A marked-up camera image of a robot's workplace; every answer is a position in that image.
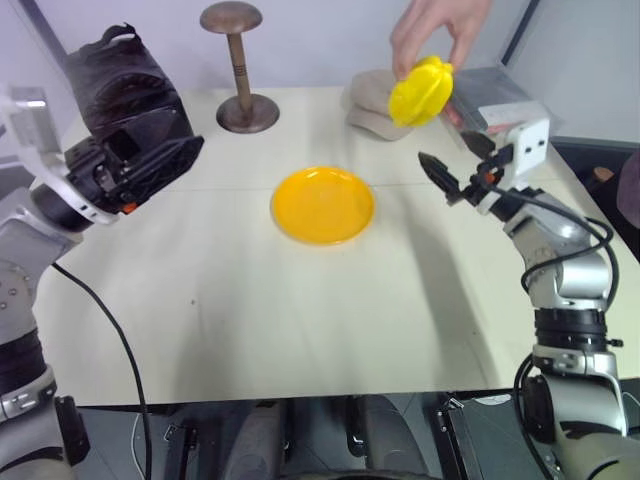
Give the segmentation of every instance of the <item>white table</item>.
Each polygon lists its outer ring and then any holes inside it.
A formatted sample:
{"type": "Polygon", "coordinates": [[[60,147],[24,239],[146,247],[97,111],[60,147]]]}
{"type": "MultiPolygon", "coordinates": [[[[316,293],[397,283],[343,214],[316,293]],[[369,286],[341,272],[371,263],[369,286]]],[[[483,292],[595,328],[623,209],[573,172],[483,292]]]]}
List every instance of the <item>white table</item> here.
{"type": "MultiPolygon", "coordinates": [[[[500,222],[446,205],[418,165],[423,150],[468,178],[477,159],[439,120],[394,143],[344,123],[342,89],[273,89],[271,129],[237,135],[215,121],[231,92],[187,92],[206,143],[187,175],[111,227],[89,229],[61,263],[111,307],[151,403],[508,387],[535,342],[523,271],[500,222]],[[372,225],[334,247],[274,225],[273,189],[295,170],[336,165],[373,187],[372,225]]],[[[78,119],[65,147],[86,134],[78,119]]],[[[603,218],[554,150],[532,176],[603,218]]],[[[608,314],[622,377],[640,374],[640,268],[620,239],[608,314]]],[[[79,404],[137,403],[112,327],[76,286],[48,271],[36,315],[59,392],[79,404]]]]}

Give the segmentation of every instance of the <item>wooden base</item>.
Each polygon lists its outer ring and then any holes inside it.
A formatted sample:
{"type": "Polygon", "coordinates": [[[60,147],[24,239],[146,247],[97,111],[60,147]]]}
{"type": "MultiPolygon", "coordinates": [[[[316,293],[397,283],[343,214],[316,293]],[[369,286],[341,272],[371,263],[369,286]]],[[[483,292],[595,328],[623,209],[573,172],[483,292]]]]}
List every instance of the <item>wooden base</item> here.
{"type": "Polygon", "coordinates": [[[216,120],[220,126],[235,133],[256,133],[266,130],[280,117],[278,105],[263,95],[251,94],[251,111],[240,108],[238,97],[231,97],[218,107],[216,120]]]}

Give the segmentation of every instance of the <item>black wire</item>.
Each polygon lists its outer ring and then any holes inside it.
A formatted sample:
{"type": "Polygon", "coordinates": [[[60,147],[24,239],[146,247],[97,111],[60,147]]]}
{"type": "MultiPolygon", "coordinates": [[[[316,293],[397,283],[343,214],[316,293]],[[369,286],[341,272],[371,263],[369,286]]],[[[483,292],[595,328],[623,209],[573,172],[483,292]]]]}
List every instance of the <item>black wire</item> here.
{"type": "Polygon", "coordinates": [[[529,433],[525,428],[524,419],[522,418],[522,410],[520,407],[520,385],[522,381],[527,378],[529,372],[531,372],[531,369],[533,368],[532,359],[532,354],[527,355],[527,357],[520,364],[520,367],[518,368],[518,371],[516,373],[516,377],[513,380],[513,408],[515,409],[516,419],[518,420],[518,426],[520,427],[520,433],[522,433],[522,438],[524,439],[524,443],[527,444],[527,448],[529,449],[531,456],[540,468],[540,471],[544,475],[544,478],[547,480],[553,480],[553,476],[551,475],[551,473],[549,473],[548,467],[542,460],[540,453],[536,449],[533,441],[531,440],[531,437],[529,436],[529,433]]]}
{"type": "Polygon", "coordinates": [[[131,370],[133,370],[133,376],[136,381],[136,389],[138,390],[138,399],[140,401],[140,414],[142,415],[142,426],[144,429],[144,443],[145,443],[145,457],[146,457],[144,476],[146,480],[151,480],[152,450],[151,450],[151,429],[149,427],[149,410],[147,408],[147,402],[144,398],[144,390],[142,389],[142,379],[140,378],[140,370],[138,369],[138,363],[136,362],[136,359],[133,356],[133,351],[131,350],[131,346],[127,341],[127,337],[125,336],[124,331],[118,324],[113,314],[109,311],[109,309],[104,304],[102,299],[98,296],[98,294],[94,292],[91,289],[91,287],[89,287],[89,285],[84,283],[78,277],[69,273],[67,270],[65,270],[63,267],[61,267],[57,263],[54,263],[52,267],[56,269],[60,274],[64,275],[73,283],[75,283],[80,288],[82,288],[85,292],[87,292],[87,294],[89,294],[89,296],[98,304],[98,307],[100,307],[100,310],[102,310],[102,312],[109,319],[109,321],[111,322],[111,325],[113,325],[113,328],[116,329],[116,332],[118,333],[118,337],[120,337],[120,341],[122,342],[122,346],[127,352],[127,357],[129,358],[129,363],[131,364],[131,370]]]}
{"type": "Polygon", "coordinates": [[[521,193],[518,192],[513,192],[513,191],[507,191],[507,190],[503,190],[501,188],[496,187],[495,185],[493,185],[492,183],[490,183],[486,178],[485,178],[485,174],[489,173],[489,170],[491,169],[491,165],[490,164],[486,164],[486,166],[481,166],[479,171],[478,171],[478,178],[480,180],[480,184],[486,188],[489,191],[492,191],[494,193],[497,193],[499,195],[502,196],[506,196],[506,197],[510,197],[516,200],[519,200],[521,202],[525,202],[528,203],[530,205],[535,205],[537,207],[543,208],[545,210],[548,210],[552,213],[555,213],[556,215],[560,215],[561,217],[564,217],[568,220],[571,220],[573,223],[575,223],[576,225],[580,226],[581,228],[583,228],[584,230],[586,230],[588,233],[590,233],[591,235],[593,235],[597,240],[598,243],[596,243],[593,246],[584,248],[582,250],[578,250],[577,252],[573,252],[573,253],[569,253],[566,255],[561,255],[559,257],[556,258],[552,258],[550,260],[546,260],[544,262],[538,263],[536,265],[533,265],[532,267],[530,267],[529,269],[527,269],[522,276],[520,277],[520,284],[522,285],[522,288],[524,289],[525,292],[529,291],[529,286],[528,286],[528,279],[531,276],[532,273],[536,272],[537,270],[540,270],[542,268],[548,267],[550,265],[557,265],[559,263],[562,263],[566,260],[570,260],[572,258],[577,258],[577,257],[581,257],[583,255],[587,255],[589,253],[592,253],[600,248],[604,248],[605,251],[607,252],[607,256],[609,257],[609,263],[611,265],[611,285],[609,287],[609,295],[607,296],[607,308],[606,310],[609,309],[609,307],[611,306],[611,304],[613,303],[613,300],[616,296],[616,293],[618,291],[618,284],[620,283],[620,270],[618,267],[618,260],[616,259],[616,255],[613,252],[613,249],[611,248],[611,246],[609,245],[609,243],[611,242],[611,240],[613,239],[613,230],[611,229],[611,227],[609,227],[609,225],[607,225],[604,222],[601,222],[599,220],[596,220],[594,218],[586,218],[583,219],[580,216],[569,212],[561,207],[558,207],[556,205],[552,205],[550,203],[547,202],[542,202],[540,200],[536,200],[535,198],[531,198],[528,197],[526,195],[523,195],[521,193]],[[602,236],[600,234],[600,232],[598,232],[595,228],[593,228],[591,225],[589,225],[589,223],[587,222],[591,222],[595,225],[598,225],[599,227],[601,227],[603,230],[605,230],[606,232],[606,236],[602,236]]]}

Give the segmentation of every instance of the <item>yellow plate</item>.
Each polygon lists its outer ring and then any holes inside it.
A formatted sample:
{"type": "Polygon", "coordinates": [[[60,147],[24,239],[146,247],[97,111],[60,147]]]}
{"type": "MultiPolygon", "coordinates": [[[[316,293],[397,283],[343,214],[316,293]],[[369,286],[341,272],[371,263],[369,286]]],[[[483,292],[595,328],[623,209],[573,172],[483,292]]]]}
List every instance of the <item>yellow plate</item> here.
{"type": "Polygon", "coordinates": [[[276,223],[293,238],[330,245],[364,230],[373,217],[375,202],[367,184],[352,173],[313,167],[280,184],[271,210],[276,223]]]}

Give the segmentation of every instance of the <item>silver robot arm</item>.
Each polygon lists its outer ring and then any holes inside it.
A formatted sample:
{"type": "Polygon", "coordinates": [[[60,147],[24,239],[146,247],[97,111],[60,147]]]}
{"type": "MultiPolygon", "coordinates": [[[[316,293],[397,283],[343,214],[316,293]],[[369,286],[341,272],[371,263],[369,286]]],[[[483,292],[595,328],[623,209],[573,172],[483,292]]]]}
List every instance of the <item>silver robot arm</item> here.
{"type": "MultiPolygon", "coordinates": [[[[59,147],[41,91],[0,88],[0,113],[3,141],[25,165],[45,156],[47,162],[40,165],[54,165],[59,147]]],[[[42,177],[37,169],[32,173],[42,177]]],[[[75,454],[69,449],[88,449],[86,436],[80,440],[83,445],[69,440],[65,445],[64,425],[72,418],[62,415],[72,412],[75,420],[79,417],[70,398],[54,396],[53,370],[44,361],[32,313],[44,270],[81,241],[80,233],[46,218],[26,188],[0,198],[2,479],[75,478],[70,466],[75,454]]],[[[82,429],[81,421],[76,426],[82,429]]]]}
{"type": "Polygon", "coordinates": [[[615,281],[595,249],[572,256],[591,246],[591,234],[576,223],[584,219],[527,183],[545,160],[548,129],[547,120],[518,126],[497,139],[500,148],[480,134],[463,135],[484,161],[462,191],[438,159],[421,153],[420,163],[449,204],[465,199],[503,221],[524,260],[537,337],[526,373],[532,366],[541,371],[519,383],[526,431],[551,445],[568,479],[640,478],[640,442],[626,436],[616,358],[608,350],[622,342],[606,338],[607,291],[615,291],[615,281]]]}
{"type": "Polygon", "coordinates": [[[63,160],[44,92],[0,85],[2,140],[40,183],[0,198],[3,480],[75,478],[71,465],[89,451],[73,399],[55,396],[32,306],[42,273],[82,241],[82,231],[131,213],[195,161],[203,139],[193,136],[175,90],[162,88],[147,110],[112,124],[107,111],[100,119],[115,133],[85,139],[63,160]]]}

